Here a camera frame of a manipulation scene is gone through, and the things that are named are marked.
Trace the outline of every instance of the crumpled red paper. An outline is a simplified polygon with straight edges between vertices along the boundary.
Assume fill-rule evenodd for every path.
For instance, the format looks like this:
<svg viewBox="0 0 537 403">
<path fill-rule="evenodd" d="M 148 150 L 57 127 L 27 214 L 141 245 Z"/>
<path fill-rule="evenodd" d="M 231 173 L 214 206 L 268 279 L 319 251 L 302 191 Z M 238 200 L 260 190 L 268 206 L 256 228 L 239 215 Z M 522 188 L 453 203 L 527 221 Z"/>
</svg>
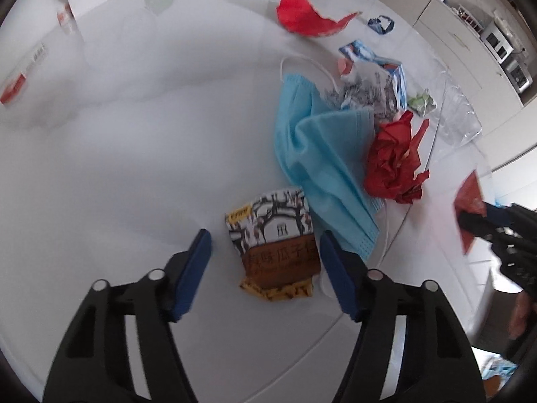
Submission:
<svg viewBox="0 0 537 403">
<path fill-rule="evenodd" d="M 339 21 L 323 18 L 308 0 L 280 0 L 276 8 L 278 21 L 291 33 L 303 36 L 330 36 L 341 32 L 359 12 Z"/>
<path fill-rule="evenodd" d="M 469 214 L 487 215 L 487 206 L 483 202 L 483 195 L 475 170 L 466 178 L 458 190 L 454 206 L 457 219 L 462 211 L 468 212 Z M 461 232 L 462 248 L 465 254 L 468 254 L 468 250 L 470 250 L 474 241 L 474 235 L 461 228 L 459 230 Z"/>
<path fill-rule="evenodd" d="M 367 155 L 363 187 L 369 195 L 409 204 L 422 197 L 422 183 L 429 178 L 429 171 L 416 177 L 414 173 L 421 165 L 418 146 L 429 120 L 423 120 L 412 138 L 412 117 L 407 111 L 398 121 L 380 125 Z"/>
</svg>

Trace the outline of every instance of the white table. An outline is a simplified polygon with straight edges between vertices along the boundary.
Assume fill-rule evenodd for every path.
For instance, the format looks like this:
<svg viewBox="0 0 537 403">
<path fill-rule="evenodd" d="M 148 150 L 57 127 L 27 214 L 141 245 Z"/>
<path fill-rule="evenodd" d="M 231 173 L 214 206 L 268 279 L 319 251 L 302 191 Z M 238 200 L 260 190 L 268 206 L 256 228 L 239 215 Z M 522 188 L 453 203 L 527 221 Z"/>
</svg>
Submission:
<svg viewBox="0 0 537 403">
<path fill-rule="evenodd" d="M 84 38 L 56 27 L 42 39 L 47 59 L 18 102 L 0 110 L 0 348 L 36 396 L 92 282 L 138 280 L 204 227 L 213 256 L 192 311 L 173 326 L 199 401 L 333 398 L 359 325 L 319 286 L 288 303 L 243 293 L 224 213 L 287 185 L 272 146 L 283 57 L 310 56 L 335 74 L 337 49 L 359 38 L 401 60 L 423 87 L 439 63 L 377 0 L 312 0 L 324 16 L 364 12 L 318 40 L 281 28 L 278 1 L 175 0 L 155 16 L 143 0 L 114 0 L 81 24 Z M 385 37 L 363 21 L 381 14 L 396 22 Z M 3 35 L 14 33 L 3 27 Z M 2 56 L 9 68 L 20 57 Z M 291 70 L 328 87 L 308 64 Z M 470 329 L 481 281 L 458 245 L 452 202 L 471 170 L 486 178 L 488 167 L 473 144 L 455 150 L 439 137 L 432 150 L 435 130 L 420 146 L 431 169 L 425 196 L 410 211 L 388 203 L 387 253 L 382 242 L 371 265 L 396 281 L 437 280 Z M 469 258 L 486 263 L 489 254 Z M 132 342 L 131 325 L 128 334 Z M 138 380 L 139 359 L 133 369 Z"/>
</svg>

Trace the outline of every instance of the blue face mask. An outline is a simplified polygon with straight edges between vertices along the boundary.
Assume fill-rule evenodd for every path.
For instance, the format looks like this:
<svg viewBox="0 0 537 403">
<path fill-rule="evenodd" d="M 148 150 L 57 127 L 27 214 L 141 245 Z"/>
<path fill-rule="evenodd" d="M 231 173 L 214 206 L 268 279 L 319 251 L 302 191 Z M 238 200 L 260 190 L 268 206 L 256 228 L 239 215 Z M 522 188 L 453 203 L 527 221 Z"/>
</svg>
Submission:
<svg viewBox="0 0 537 403">
<path fill-rule="evenodd" d="M 373 116 L 330 109 L 302 75 L 285 75 L 283 82 L 275 131 L 278 162 L 289 181 L 304 189 L 324 227 L 365 261 L 379 234 L 374 214 L 382 207 L 361 185 Z"/>
</svg>

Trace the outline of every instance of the red tissue paper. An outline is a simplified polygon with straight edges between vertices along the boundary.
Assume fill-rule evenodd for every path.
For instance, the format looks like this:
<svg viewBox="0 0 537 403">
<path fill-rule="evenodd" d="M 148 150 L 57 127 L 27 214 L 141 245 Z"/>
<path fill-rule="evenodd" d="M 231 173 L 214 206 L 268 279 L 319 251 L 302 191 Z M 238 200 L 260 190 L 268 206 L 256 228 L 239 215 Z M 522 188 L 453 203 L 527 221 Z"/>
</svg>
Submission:
<svg viewBox="0 0 537 403">
<path fill-rule="evenodd" d="M 321 17 L 308 0 L 280 0 L 278 21 L 291 33 L 303 36 L 330 36 L 341 32 L 358 12 L 340 21 Z"/>
<path fill-rule="evenodd" d="M 407 111 L 398 121 L 380 125 L 367 155 L 363 186 L 369 195 L 409 204 L 422 197 L 422 183 L 429 178 L 429 171 L 415 178 L 414 173 L 421 165 L 418 146 L 429 120 L 423 120 L 412 138 L 412 117 Z"/>
<path fill-rule="evenodd" d="M 466 178 L 458 190 L 454 206 L 457 219 L 462 211 L 468 212 L 469 214 L 487 216 L 487 206 L 483 202 L 483 195 L 475 170 Z M 462 248 L 466 255 L 474 241 L 474 235 L 469 231 L 460 228 L 459 230 L 461 232 Z"/>
</svg>

